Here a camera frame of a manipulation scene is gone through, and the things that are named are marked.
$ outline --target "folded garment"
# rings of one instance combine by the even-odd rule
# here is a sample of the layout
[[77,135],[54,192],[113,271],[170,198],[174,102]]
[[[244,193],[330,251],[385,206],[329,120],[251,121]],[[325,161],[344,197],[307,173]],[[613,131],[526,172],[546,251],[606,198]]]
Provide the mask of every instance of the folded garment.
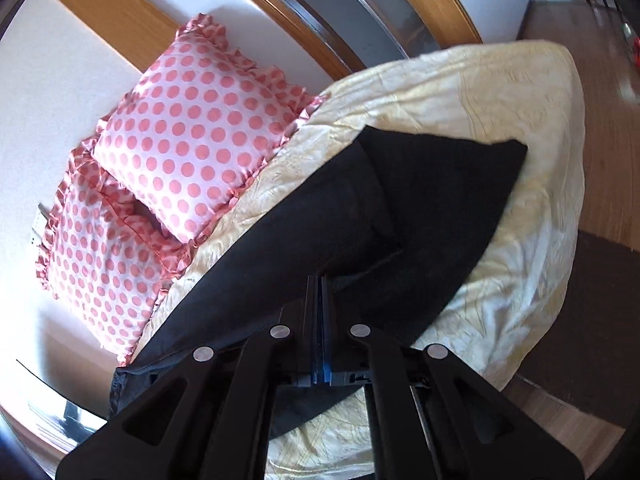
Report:
[[[306,277],[335,277],[336,301],[412,344],[455,295],[500,221],[526,147],[365,128],[249,229],[140,352],[118,368],[119,412],[197,346],[221,349],[276,323]],[[277,436],[353,388],[282,389]]]

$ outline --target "pink ruffled edge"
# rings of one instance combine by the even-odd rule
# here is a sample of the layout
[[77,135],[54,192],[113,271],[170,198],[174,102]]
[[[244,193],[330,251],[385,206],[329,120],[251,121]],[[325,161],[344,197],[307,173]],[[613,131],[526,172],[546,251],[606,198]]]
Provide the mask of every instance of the pink ruffled edge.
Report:
[[[311,115],[326,100],[326,97],[309,95],[305,88],[288,84],[284,72],[276,66],[258,68],[256,62],[243,56],[239,48],[229,50],[226,27],[215,22],[213,17],[208,14],[200,13],[189,20],[175,33],[175,39],[177,40],[183,34],[189,32],[197,32],[209,40],[220,51],[226,62],[232,64],[236,70],[242,70],[254,76],[257,82],[267,87],[274,94],[280,105],[289,108],[295,116],[284,127],[280,141],[273,146],[273,155],[270,158],[263,158],[258,168],[247,178],[245,183],[232,190],[230,201],[219,209],[202,232],[189,242],[190,245],[197,248],[211,236],[220,218],[236,205],[240,197],[254,183],[256,177],[268,165],[269,161],[276,156],[291,136],[300,129],[300,126],[310,119]],[[287,96],[290,96],[291,99],[285,101],[284,99]]]
[[[49,213],[49,219],[47,220],[47,225],[42,236],[42,243],[38,246],[38,259],[36,260],[36,277],[40,281],[40,285],[42,286],[42,288],[44,290],[48,290],[56,300],[58,299],[58,295],[55,293],[49,283],[49,265],[53,247],[55,247],[56,243],[56,235],[58,232],[58,227],[60,225],[60,218],[62,217],[62,213],[65,208],[66,194],[69,187],[71,186],[73,176],[83,166],[96,162],[93,158],[92,153],[94,151],[95,145],[98,142],[98,138],[102,133],[103,125],[106,124],[106,121],[108,121],[110,116],[111,114],[103,117],[98,123],[95,133],[87,137],[86,139],[83,139],[80,142],[80,145],[72,149],[69,153],[69,157],[66,162],[65,174],[62,181],[58,185],[58,188],[56,189],[54,205]],[[102,186],[111,179],[117,182],[115,177],[111,176],[106,170],[100,167],[100,180],[97,186],[97,190],[98,192],[100,192],[100,194],[102,194]],[[102,198],[111,205],[111,208],[115,213],[117,211],[116,206],[114,206],[110,202],[107,196],[103,195]],[[182,276],[184,274],[184,271],[191,263],[193,258],[193,247],[189,244],[180,244],[180,242],[176,240],[176,243],[180,244],[182,248],[180,255],[172,254],[169,251],[162,250],[162,244],[155,244],[151,240],[149,240],[149,237],[146,233],[136,231],[130,225],[130,223],[127,222],[127,217],[128,215],[124,218],[118,216],[118,218],[120,218],[136,236],[139,236],[149,247],[149,249],[151,249],[153,253],[157,254],[160,259],[162,269],[159,279],[158,296],[155,300],[155,306],[158,306],[160,303],[162,303],[162,300],[164,300],[164,297],[168,294],[169,288],[172,284],[172,280],[174,278]],[[130,358],[136,350],[136,346],[137,344],[134,345],[127,354],[118,355],[118,363],[121,366],[126,366],[127,364],[129,364]]]

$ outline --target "bed sheet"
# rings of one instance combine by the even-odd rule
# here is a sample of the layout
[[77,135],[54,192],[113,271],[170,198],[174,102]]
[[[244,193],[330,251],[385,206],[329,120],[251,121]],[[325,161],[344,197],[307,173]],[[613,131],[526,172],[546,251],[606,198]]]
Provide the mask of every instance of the bed sheet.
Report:
[[[415,343],[439,342],[502,389],[554,322],[572,268],[584,194],[582,87],[568,51],[545,41],[461,46],[335,82],[326,102],[221,218],[140,339],[255,222],[370,124],[529,147],[482,259]],[[373,471],[364,394],[270,443],[266,478],[347,479]]]

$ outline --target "black trousers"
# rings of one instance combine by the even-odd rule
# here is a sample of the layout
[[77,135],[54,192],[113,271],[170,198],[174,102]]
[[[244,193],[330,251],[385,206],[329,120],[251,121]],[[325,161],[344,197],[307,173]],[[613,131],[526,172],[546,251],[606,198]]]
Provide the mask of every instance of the black trousers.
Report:
[[[491,240],[526,156],[493,145],[365,128],[249,229],[140,352],[118,368],[119,412],[194,348],[222,349],[268,328],[302,298],[306,277],[334,277],[335,301],[411,345],[455,295]],[[354,388],[284,388],[279,436]]]

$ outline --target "silver screw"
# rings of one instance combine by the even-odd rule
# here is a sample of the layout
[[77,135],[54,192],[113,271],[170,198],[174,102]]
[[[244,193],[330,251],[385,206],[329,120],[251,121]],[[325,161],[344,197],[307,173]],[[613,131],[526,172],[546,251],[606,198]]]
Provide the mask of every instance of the silver screw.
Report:
[[208,361],[213,357],[214,351],[208,346],[201,346],[200,348],[196,348],[193,351],[193,358],[196,361],[203,363],[204,361]]
[[427,348],[427,354],[434,359],[444,359],[449,355],[449,350],[447,350],[446,346],[436,343],[435,345],[431,345]]
[[274,339],[284,339],[289,336],[291,330],[287,325],[276,325],[269,331],[269,333]]
[[366,337],[371,333],[371,329],[367,325],[358,323],[353,325],[350,330],[351,334],[356,337]]

